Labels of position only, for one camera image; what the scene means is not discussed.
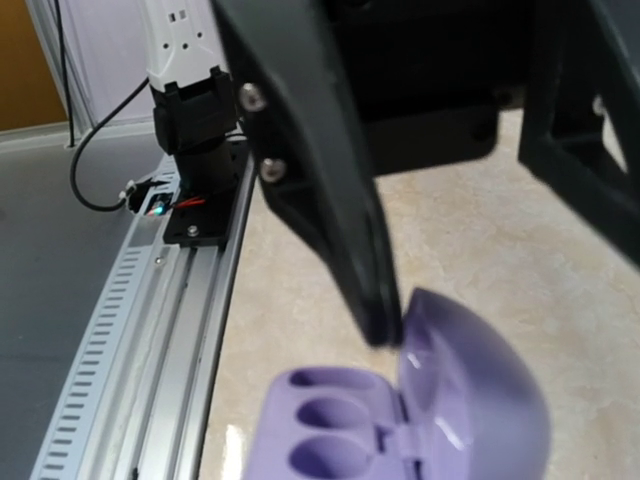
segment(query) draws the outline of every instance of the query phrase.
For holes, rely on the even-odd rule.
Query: white wall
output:
[[[198,5],[209,0],[157,0]],[[146,77],[144,32],[137,0],[62,0],[69,55],[80,68],[94,120],[109,114]],[[143,92],[116,122],[151,120],[153,101]]]

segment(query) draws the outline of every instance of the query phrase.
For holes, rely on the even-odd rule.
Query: table surface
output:
[[[522,355],[553,419],[549,479],[640,471],[640,275],[517,163],[519,112],[490,158],[379,181],[405,302],[416,287],[461,301]],[[257,189],[216,380],[201,476],[239,480],[279,373],[362,367],[365,347],[323,264]]]
[[[87,322],[133,218],[73,198],[62,145],[0,152],[0,478],[28,478]],[[80,166],[96,202],[113,201],[161,158],[154,135],[97,138]]]

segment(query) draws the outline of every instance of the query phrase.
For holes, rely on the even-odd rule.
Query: screw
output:
[[[604,117],[607,114],[607,108],[604,106],[604,100],[600,95],[593,100],[593,113],[599,117]]]
[[[240,105],[247,112],[260,112],[267,107],[260,88],[253,83],[245,83],[240,89]]]
[[[260,165],[260,177],[267,183],[277,183],[287,174],[287,164],[278,158],[265,158]]]

